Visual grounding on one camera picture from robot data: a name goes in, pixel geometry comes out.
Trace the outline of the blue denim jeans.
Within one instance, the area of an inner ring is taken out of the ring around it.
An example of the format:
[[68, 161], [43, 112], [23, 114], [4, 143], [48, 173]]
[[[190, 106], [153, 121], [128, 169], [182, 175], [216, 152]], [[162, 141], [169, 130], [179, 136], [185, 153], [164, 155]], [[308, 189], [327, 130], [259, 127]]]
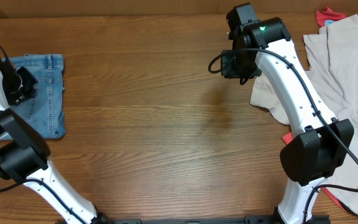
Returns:
[[36, 96], [11, 106], [22, 119], [31, 125], [45, 139], [60, 139], [65, 133], [63, 112], [63, 55], [26, 54], [13, 57], [17, 67], [25, 67], [38, 81]]

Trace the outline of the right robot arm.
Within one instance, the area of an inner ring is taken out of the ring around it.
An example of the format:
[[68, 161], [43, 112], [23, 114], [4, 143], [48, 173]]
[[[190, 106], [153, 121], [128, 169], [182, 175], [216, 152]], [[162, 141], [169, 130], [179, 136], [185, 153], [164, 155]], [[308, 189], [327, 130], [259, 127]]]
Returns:
[[283, 200], [273, 215], [248, 216], [246, 223], [329, 223], [312, 214], [319, 191], [342, 166], [354, 128], [338, 120], [324, 104], [298, 60], [284, 22], [261, 21], [251, 4], [235, 6], [226, 16], [232, 47], [222, 51], [219, 73], [241, 84], [265, 75], [290, 122], [292, 140], [281, 150], [288, 176]]

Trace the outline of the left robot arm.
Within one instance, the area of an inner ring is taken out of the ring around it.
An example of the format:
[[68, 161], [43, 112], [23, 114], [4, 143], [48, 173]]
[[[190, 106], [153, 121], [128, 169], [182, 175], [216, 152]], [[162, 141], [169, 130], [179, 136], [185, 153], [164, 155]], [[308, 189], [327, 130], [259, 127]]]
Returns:
[[59, 173], [45, 139], [12, 110], [35, 96], [37, 83], [26, 68], [16, 68], [7, 56], [0, 57], [0, 178], [14, 181], [0, 193], [24, 185], [47, 201], [65, 223], [110, 223]]

